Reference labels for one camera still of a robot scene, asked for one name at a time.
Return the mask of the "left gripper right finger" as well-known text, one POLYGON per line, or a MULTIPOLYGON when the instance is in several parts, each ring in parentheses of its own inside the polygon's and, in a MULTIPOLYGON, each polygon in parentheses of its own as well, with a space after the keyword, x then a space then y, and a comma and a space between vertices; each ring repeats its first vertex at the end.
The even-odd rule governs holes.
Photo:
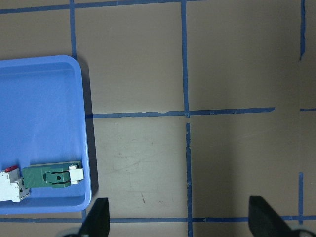
POLYGON ((254 237, 294 237, 295 232, 261 196, 250 196, 248 226, 254 237))

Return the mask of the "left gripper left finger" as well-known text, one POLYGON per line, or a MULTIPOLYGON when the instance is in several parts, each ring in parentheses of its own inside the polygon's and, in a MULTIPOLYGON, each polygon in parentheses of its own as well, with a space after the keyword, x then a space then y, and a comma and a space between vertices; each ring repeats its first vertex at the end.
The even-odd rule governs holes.
POLYGON ((79 237, 107 237, 110 232, 108 198, 98 198, 83 222, 79 237))

